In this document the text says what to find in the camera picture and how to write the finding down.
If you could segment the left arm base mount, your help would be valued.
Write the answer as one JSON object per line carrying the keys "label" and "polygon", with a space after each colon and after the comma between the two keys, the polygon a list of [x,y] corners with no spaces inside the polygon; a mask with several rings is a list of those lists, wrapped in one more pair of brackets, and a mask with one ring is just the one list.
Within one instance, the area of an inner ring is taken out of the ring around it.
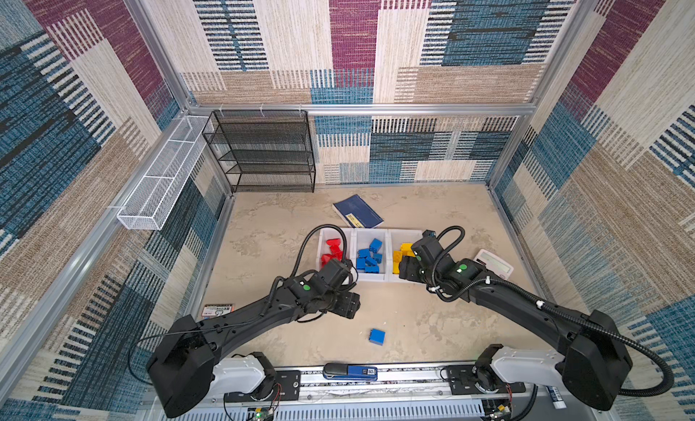
{"label": "left arm base mount", "polygon": [[302,384],[300,370],[280,370],[267,376],[250,394],[226,393],[224,403],[270,403],[273,400],[297,401]]}

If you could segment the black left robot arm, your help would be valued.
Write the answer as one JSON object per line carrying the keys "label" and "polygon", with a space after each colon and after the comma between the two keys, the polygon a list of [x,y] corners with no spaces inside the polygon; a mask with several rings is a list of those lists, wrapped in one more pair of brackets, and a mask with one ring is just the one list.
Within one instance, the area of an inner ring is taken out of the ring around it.
{"label": "black left robot arm", "polygon": [[358,278],[347,256],[331,258],[319,270],[278,276],[263,298],[221,316],[196,321],[184,316],[167,332],[153,335],[157,343],[146,362],[143,384],[155,390],[169,418],[180,417],[216,392],[245,394],[255,399],[274,388],[271,363],[259,353],[238,366],[220,362],[248,341],[281,325],[308,323],[331,312],[353,319],[360,307],[354,291]]}

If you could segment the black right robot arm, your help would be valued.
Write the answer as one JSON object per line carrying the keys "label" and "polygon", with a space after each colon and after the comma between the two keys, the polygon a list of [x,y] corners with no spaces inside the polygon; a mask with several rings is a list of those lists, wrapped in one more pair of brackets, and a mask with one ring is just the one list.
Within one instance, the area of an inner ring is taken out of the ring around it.
{"label": "black right robot arm", "polygon": [[[497,274],[479,259],[454,261],[451,253],[465,237],[462,227],[448,247],[441,236],[425,231],[398,264],[401,279],[422,283],[444,303],[474,303],[514,321],[548,343],[554,350],[546,357],[527,352],[514,356],[503,345],[490,345],[475,366],[479,386],[492,392],[502,383],[527,382],[562,386],[593,409],[608,410],[616,398],[657,397],[674,385],[671,366],[646,346],[622,335],[607,314],[585,314],[532,294]],[[662,374],[650,388],[625,388],[633,368],[629,354],[637,351],[650,359]]]}

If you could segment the long red lego brick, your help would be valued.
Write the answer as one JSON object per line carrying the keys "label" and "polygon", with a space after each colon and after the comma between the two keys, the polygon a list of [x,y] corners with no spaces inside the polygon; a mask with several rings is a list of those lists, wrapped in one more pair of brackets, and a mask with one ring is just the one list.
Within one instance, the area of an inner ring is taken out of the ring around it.
{"label": "long red lego brick", "polygon": [[320,257],[320,267],[324,267],[331,260],[341,261],[343,259],[343,253],[340,251],[338,254],[323,254]]}

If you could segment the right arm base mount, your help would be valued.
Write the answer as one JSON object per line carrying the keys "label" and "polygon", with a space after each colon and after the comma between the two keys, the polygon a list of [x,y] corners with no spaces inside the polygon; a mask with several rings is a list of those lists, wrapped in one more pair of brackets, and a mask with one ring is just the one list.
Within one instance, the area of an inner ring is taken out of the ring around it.
{"label": "right arm base mount", "polygon": [[474,364],[448,365],[441,369],[441,378],[454,396],[523,394],[527,387],[520,382],[502,382],[494,373]]}

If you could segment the yellow lego brick slanted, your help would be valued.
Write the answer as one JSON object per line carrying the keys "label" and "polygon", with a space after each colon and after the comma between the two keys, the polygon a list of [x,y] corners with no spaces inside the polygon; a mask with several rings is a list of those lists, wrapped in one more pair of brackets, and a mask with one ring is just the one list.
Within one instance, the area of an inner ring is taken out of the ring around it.
{"label": "yellow lego brick slanted", "polygon": [[400,250],[396,250],[393,252],[393,259],[392,259],[392,272],[393,274],[400,274],[399,266],[403,260],[403,252]]}

